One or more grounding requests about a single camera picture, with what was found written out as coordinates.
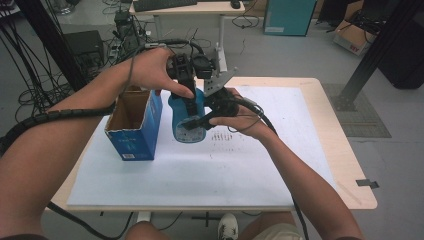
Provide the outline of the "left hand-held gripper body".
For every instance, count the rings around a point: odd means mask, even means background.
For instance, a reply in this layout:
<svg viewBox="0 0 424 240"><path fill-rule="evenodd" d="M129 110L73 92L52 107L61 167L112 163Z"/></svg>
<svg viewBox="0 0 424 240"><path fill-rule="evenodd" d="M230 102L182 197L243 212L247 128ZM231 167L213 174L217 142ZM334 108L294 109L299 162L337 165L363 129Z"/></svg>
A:
<svg viewBox="0 0 424 240"><path fill-rule="evenodd" d="M188 88L196 86L194 78L210 79L214 70L214 62L203 54L176 54L167 67L169 77Z"/></svg>

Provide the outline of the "blue bottle with white cap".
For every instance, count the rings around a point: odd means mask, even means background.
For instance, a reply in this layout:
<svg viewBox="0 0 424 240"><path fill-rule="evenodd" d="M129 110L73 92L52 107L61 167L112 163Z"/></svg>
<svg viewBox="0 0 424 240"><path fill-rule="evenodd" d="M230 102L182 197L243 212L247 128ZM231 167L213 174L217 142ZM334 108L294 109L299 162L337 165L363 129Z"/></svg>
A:
<svg viewBox="0 0 424 240"><path fill-rule="evenodd" d="M205 116L204 110L204 94L199 89L195 89L197 110L200 117ZM193 130L186 130L182 126L182 122L190 117L187 114L185 107L185 100L175 94L172 94L168 98L168 105L171 107L172 115L172 133L174 138L180 143L198 143L202 141L206 136L206 130L203 128L196 128Z"/></svg>

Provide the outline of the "blue cardboard box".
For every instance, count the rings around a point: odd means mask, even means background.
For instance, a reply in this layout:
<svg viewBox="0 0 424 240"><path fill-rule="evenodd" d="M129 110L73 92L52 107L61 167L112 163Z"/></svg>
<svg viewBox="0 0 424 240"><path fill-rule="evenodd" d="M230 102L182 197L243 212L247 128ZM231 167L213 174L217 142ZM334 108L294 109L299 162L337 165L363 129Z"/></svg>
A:
<svg viewBox="0 0 424 240"><path fill-rule="evenodd" d="M153 160L163 103L154 91L130 87L116 101L105 133L124 161Z"/></svg>

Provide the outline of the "person's right hand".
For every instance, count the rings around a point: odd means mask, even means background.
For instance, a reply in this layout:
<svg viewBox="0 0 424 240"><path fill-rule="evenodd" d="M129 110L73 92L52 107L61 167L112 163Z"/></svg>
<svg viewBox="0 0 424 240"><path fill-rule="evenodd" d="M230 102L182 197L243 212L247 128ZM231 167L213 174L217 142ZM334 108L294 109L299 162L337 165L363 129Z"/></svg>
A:
<svg viewBox="0 0 424 240"><path fill-rule="evenodd" d="M209 123L213 126L227 126L259 141L276 137L276 134L256 113L242 105L239 106L239 110L235 116L214 117L209 120Z"/></svg>

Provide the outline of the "white table mat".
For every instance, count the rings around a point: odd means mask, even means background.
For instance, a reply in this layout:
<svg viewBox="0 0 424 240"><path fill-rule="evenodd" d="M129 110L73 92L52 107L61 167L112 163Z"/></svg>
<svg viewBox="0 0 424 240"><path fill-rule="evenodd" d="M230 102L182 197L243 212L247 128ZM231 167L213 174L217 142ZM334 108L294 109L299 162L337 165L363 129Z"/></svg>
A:
<svg viewBox="0 0 424 240"><path fill-rule="evenodd" d="M328 183L334 181L300 89L241 86L279 137ZM70 206L289 207L291 195L264 147L224 126L203 141L177 142L165 105L152 161L124 161L98 125L82 156Z"/></svg>

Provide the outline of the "black keyboard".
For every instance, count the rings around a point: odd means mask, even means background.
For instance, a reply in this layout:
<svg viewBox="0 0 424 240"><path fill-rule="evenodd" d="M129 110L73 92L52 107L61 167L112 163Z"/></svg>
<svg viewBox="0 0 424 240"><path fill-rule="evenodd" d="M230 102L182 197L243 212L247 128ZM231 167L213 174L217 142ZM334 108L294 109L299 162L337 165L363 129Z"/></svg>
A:
<svg viewBox="0 0 424 240"><path fill-rule="evenodd" d="M136 12L145 12L196 4L197 0L137 0L133 2L133 8Z"/></svg>

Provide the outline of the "black computer case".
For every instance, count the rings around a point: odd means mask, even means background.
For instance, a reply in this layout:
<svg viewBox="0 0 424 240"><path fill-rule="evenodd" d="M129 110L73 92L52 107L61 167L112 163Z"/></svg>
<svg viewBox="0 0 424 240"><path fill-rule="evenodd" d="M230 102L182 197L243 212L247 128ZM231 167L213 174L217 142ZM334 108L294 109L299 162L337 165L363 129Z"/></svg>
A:
<svg viewBox="0 0 424 240"><path fill-rule="evenodd" d="M91 81L104 66L104 45L99 31L67 33L64 39L84 78Z"/></svg>

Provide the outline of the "teal cabinet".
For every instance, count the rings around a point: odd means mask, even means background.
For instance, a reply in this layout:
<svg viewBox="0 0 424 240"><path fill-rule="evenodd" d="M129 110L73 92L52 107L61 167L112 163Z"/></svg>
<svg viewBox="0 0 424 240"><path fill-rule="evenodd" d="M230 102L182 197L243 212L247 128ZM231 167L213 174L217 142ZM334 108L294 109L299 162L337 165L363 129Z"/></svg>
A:
<svg viewBox="0 0 424 240"><path fill-rule="evenodd" d="M265 35L306 36L317 0L268 0L263 22Z"/></svg>

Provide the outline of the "white patterned shoe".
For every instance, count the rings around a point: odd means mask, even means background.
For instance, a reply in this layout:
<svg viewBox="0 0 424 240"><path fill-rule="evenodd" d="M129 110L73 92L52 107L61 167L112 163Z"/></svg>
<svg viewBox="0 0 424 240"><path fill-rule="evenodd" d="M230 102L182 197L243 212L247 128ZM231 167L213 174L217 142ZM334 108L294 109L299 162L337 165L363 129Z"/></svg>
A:
<svg viewBox="0 0 424 240"><path fill-rule="evenodd" d="M226 213L218 224L218 240L237 240L239 235L238 222L231 213Z"/></svg>

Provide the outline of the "person's right leg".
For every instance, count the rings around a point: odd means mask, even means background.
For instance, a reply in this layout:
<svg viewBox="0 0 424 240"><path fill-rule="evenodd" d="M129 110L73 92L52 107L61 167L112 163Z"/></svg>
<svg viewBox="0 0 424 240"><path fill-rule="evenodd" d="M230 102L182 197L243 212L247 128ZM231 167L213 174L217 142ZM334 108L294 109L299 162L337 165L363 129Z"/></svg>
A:
<svg viewBox="0 0 424 240"><path fill-rule="evenodd" d="M254 237L268 227L280 223L294 225L295 220L290 212L264 212L243 229L241 236Z"/></svg>

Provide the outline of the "person's leg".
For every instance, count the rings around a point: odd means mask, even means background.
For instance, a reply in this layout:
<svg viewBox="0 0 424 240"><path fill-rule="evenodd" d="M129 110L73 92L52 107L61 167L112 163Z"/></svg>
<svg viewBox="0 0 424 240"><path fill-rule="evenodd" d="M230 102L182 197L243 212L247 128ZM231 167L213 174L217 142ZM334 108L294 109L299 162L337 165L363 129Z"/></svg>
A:
<svg viewBox="0 0 424 240"><path fill-rule="evenodd" d="M166 240L167 236L161 233L153 224L141 221L127 231L125 240Z"/></svg>
<svg viewBox="0 0 424 240"><path fill-rule="evenodd" d="M243 229L241 236L254 237L268 227L280 223L294 225L295 220L290 212L264 212Z"/></svg>

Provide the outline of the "person's left leg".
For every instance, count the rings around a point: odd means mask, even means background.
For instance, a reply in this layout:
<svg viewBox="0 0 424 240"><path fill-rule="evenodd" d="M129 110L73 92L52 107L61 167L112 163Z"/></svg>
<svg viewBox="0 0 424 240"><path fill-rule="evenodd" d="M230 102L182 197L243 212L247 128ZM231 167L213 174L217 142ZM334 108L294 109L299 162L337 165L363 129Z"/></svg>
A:
<svg viewBox="0 0 424 240"><path fill-rule="evenodd" d="M166 240L167 236L161 233L153 224L141 221L127 231L125 240Z"/></svg>

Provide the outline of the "light wooden table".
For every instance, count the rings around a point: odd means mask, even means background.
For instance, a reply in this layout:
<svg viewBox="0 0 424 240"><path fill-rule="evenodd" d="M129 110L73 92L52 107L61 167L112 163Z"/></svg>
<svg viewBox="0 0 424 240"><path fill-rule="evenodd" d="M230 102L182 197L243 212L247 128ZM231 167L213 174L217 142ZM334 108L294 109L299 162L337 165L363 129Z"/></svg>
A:
<svg viewBox="0 0 424 240"><path fill-rule="evenodd" d="M310 117L317 132L318 139L324 151L328 166L334 181L330 183L338 192L344 203L351 209L374 209L377 200L369 187L359 187L356 180L366 179L355 154L341 128L341 125L327 99L321 83L314 78L283 78L283 77L235 77L230 82L231 86L239 89L241 86L259 87L292 87L301 90ZM82 156L72 170L65 183L56 193L54 202L74 211L277 211L289 210L289 207L132 207L132 206L70 206L67 200L76 181Z"/></svg>

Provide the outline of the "dark grey floor mat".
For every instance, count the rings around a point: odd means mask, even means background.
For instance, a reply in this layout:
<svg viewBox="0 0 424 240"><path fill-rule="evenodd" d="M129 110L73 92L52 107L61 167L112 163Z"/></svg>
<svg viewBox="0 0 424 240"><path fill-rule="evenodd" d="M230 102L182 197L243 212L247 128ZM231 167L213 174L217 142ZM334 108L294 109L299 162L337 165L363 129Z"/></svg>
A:
<svg viewBox="0 0 424 240"><path fill-rule="evenodd" d="M391 134L363 92L347 110L336 108L336 97L343 84L323 84L323 89L347 137L391 138Z"/></svg>

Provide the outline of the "dark tape piece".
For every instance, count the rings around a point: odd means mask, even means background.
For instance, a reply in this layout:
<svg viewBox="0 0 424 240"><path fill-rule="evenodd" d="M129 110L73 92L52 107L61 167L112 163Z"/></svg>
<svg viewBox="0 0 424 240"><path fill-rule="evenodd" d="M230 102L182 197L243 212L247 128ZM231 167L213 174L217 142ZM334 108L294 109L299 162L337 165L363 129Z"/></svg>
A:
<svg viewBox="0 0 424 240"><path fill-rule="evenodd" d="M369 187L370 189L376 189L380 187L377 181L371 181L370 179L359 179L356 180L356 183L359 187Z"/></svg>

